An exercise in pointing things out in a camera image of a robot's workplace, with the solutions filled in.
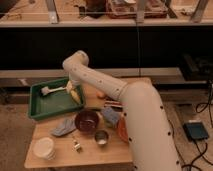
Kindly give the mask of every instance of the shelf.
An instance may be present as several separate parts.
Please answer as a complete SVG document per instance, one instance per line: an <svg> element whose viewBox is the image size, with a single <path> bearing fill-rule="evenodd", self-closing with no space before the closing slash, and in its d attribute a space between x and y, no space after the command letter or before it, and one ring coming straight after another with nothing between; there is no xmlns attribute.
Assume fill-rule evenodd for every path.
<svg viewBox="0 0 213 171"><path fill-rule="evenodd" d="M56 8L58 20L51 21L54 10L50 10L45 0L35 0L30 4L29 0L20 0L3 17L0 18L0 27L4 26L31 26L31 27L93 27L93 26L136 26L136 19L112 19L108 15L102 15L98 19L92 17L80 17L78 6L86 6L85 0L47 0L53 1ZM195 9L197 0L172 0L170 3L171 11L177 18L145 18L142 23L137 25L212 25L213 24L213 0L209 0L200 22L193 22L191 16L182 14L183 8Z"/></svg>

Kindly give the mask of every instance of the floor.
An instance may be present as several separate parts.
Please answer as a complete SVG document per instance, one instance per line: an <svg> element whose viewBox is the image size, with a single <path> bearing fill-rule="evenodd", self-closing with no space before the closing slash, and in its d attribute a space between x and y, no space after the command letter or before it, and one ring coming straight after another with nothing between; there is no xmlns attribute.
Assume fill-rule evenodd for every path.
<svg viewBox="0 0 213 171"><path fill-rule="evenodd" d="M208 110L205 110L201 114L188 114L192 113L194 106L199 101L193 101L193 108L178 108L177 103L183 103L184 101L170 101L165 100L164 106L168 116L174 127L174 139L178 151L180 152L185 163L191 162L191 160L198 155L196 146L187 140L183 129L182 123L189 119L197 119L203 121L210 138L207 140L209 149L206 153L206 157L213 161L213 128L210 126ZM1 171L27 171L24 168L24 161L30 139L35 127L35 122L27 116L28 105L27 104L7 104L0 105L0 170ZM199 159L195 163L201 167L203 171L213 170L213 166L208 165L203 159ZM114 166L113 170L128 170L127 168L121 168ZM83 171L85 168L78 168L75 171ZM98 167L90 167L87 170L109 170L109 168L100 169Z"/></svg>

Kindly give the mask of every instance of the gray floor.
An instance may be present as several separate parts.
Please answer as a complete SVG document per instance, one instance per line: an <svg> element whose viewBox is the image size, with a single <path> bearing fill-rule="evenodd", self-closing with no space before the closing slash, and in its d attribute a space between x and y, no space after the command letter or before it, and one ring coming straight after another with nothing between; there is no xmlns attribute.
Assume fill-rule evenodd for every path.
<svg viewBox="0 0 213 171"><path fill-rule="evenodd" d="M193 143L188 142L181 123L190 119L188 116L181 114L183 111L177 111L176 105L173 101L164 102L165 110L168 115L168 118L171 120L175 128L175 143L182 154L185 162L188 163L194 158L198 152ZM0 105L0 170L1 171L26 171L24 168L24 161L26 153L29 147L33 129L35 127L35 122L28 118L27 116L28 105L19 104L19 105ZM213 136L213 129L209 124L209 115L205 111L196 116L196 119L200 119L204 122L210 136ZM209 150L207 152L207 157L213 161L213 142L212 138L208 139ZM211 171L213 167L206 164L202 159L196 162L204 171ZM93 171L105 171L111 170L98 169L97 167L88 168L88 170Z"/></svg>

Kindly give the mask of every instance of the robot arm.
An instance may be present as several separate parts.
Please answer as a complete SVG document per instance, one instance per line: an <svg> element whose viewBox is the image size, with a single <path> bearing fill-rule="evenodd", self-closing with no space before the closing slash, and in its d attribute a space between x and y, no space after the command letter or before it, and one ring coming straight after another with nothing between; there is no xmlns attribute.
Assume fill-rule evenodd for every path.
<svg viewBox="0 0 213 171"><path fill-rule="evenodd" d="M157 90L145 82L127 84L87 67L77 51L63 62L74 85L85 81L122 103L135 170L181 171L170 126Z"/></svg>

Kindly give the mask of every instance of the green tray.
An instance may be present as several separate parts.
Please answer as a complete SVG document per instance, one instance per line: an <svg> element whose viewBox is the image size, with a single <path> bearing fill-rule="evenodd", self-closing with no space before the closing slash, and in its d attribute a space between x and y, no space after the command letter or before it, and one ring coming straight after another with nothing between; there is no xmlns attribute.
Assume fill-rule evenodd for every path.
<svg viewBox="0 0 213 171"><path fill-rule="evenodd" d="M46 96L42 96L41 94L41 88L45 86L49 88L64 87L68 81L68 78L63 78L33 85L30 89L29 118L42 120L82 109L85 105L85 97L81 86L76 87L81 104L76 103L66 90L56 91Z"/></svg>

